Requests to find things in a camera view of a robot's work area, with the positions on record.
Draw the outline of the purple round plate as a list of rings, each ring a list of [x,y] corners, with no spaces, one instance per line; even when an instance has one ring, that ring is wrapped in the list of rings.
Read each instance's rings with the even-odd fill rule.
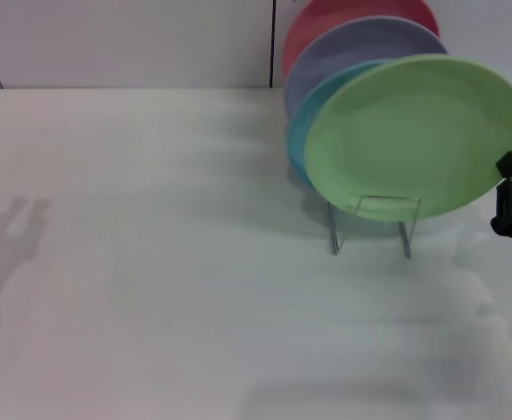
[[[291,118],[322,81],[350,67],[378,60],[448,51],[432,31],[402,17],[364,17],[318,36],[294,61],[284,85]]]

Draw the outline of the cyan round plate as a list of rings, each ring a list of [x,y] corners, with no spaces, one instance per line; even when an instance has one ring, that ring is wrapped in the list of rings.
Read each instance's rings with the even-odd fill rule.
[[[386,63],[386,59],[370,60],[359,65],[343,69],[324,79],[314,87],[303,99],[290,119],[287,132],[287,156],[291,168],[300,179],[311,189],[314,188],[305,168],[305,144],[312,123],[323,105],[344,84],[360,74]]]

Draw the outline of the red round plate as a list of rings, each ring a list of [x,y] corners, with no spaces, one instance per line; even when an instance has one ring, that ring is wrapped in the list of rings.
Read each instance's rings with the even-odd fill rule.
[[[284,80],[299,54],[318,36],[359,18],[380,16],[405,18],[440,36],[435,15],[424,0],[311,0],[287,32],[283,48]]]

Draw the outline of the green round plate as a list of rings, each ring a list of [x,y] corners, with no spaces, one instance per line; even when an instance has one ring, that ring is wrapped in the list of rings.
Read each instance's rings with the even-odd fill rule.
[[[305,168],[338,209],[410,221],[489,192],[508,152],[512,84],[470,60],[418,55],[343,85],[309,129]]]

